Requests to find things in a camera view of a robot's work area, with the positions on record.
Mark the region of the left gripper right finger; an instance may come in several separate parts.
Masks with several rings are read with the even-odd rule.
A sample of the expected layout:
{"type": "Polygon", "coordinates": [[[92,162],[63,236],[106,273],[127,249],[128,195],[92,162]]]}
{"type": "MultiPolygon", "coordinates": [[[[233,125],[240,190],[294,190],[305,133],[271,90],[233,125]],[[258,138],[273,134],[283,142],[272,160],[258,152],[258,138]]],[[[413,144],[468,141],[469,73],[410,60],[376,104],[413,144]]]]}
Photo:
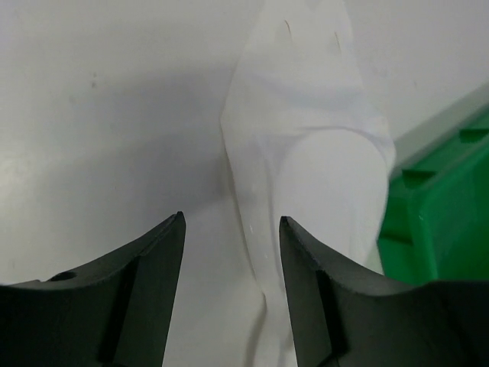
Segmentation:
{"type": "Polygon", "coordinates": [[[488,284],[412,286],[321,243],[290,217],[280,256],[300,366],[486,366],[488,284]]]}

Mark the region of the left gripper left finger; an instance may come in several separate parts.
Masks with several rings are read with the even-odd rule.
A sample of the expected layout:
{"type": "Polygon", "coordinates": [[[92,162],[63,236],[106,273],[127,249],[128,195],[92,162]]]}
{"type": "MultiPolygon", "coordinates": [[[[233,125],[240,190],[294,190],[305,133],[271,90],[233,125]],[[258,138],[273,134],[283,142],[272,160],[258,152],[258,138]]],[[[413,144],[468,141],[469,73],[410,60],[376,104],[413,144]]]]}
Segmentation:
{"type": "Polygon", "coordinates": [[[3,366],[160,366],[186,220],[46,281],[1,288],[3,366]]]}

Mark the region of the white garments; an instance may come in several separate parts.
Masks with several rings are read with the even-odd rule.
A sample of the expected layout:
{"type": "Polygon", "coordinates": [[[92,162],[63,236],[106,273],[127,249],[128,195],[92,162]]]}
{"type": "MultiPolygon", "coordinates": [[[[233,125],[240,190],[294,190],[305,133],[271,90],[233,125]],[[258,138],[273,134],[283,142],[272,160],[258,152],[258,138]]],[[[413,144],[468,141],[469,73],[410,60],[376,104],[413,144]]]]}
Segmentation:
{"type": "Polygon", "coordinates": [[[279,222],[294,218],[360,265],[377,257],[395,161],[341,1],[266,1],[221,117],[251,266],[264,299],[254,366],[294,366],[279,222]]]}

